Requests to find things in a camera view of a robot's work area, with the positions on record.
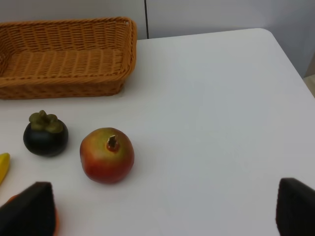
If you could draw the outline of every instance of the white table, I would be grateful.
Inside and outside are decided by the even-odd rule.
[[[41,109],[69,128],[55,159],[23,144]],[[122,130],[135,148],[116,185],[81,167],[81,141],[101,127]],[[60,236],[278,236],[280,178],[315,187],[315,100],[263,29],[139,41],[121,94],[1,101],[0,131],[0,152],[12,155],[0,204],[52,182]]]

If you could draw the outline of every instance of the black object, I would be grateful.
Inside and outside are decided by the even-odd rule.
[[[281,179],[276,223],[281,236],[315,236],[315,191],[294,178]]]
[[[68,143],[68,129],[61,120],[44,111],[32,114],[29,120],[23,141],[31,153],[56,156],[64,151]]]
[[[55,227],[51,183],[37,182],[0,208],[0,236],[52,236]]]

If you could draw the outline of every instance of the wicker basket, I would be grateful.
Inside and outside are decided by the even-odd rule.
[[[107,96],[136,62],[129,18],[0,24],[0,98]]]

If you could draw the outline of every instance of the yellow banana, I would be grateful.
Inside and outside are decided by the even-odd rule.
[[[3,181],[6,173],[9,170],[10,166],[10,154],[3,153],[0,154],[0,183]]]

